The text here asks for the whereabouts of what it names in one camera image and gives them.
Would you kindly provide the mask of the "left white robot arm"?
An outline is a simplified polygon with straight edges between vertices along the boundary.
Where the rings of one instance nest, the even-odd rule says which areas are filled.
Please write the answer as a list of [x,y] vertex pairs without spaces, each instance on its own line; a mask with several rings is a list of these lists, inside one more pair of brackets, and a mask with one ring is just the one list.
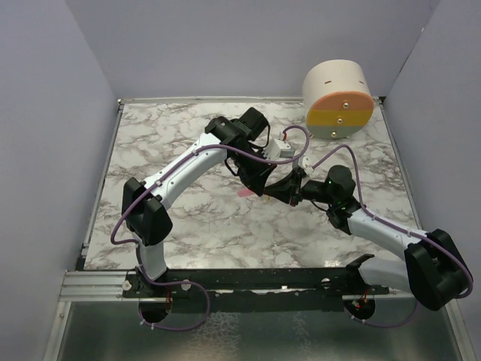
[[217,117],[206,125],[198,140],[164,170],[143,181],[132,177],[124,184],[122,213],[128,229],[141,242],[139,256],[145,273],[140,279],[140,288],[148,296],[161,295],[166,286],[163,241],[173,228],[168,209],[203,173],[230,158],[237,166],[234,175],[241,183],[256,195],[263,194],[276,166],[245,155],[266,159],[260,148],[251,144],[265,129],[270,129],[270,125],[255,108],[249,108],[238,119]]

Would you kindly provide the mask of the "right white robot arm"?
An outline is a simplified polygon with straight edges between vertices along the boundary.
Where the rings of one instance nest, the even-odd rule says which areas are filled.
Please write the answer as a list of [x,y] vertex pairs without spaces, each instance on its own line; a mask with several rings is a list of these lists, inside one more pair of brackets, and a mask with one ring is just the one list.
[[265,187],[264,193],[291,206],[302,201],[326,204],[335,229],[372,241],[398,257],[391,261],[369,256],[355,264],[345,276],[351,293],[362,294],[371,285],[390,287],[412,293],[425,308],[437,311],[471,290],[472,276],[448,233],[408,229],[365,210],[354,190],[351,171],[334,165],[324,181],[309,180],[304,169],[296,167]]

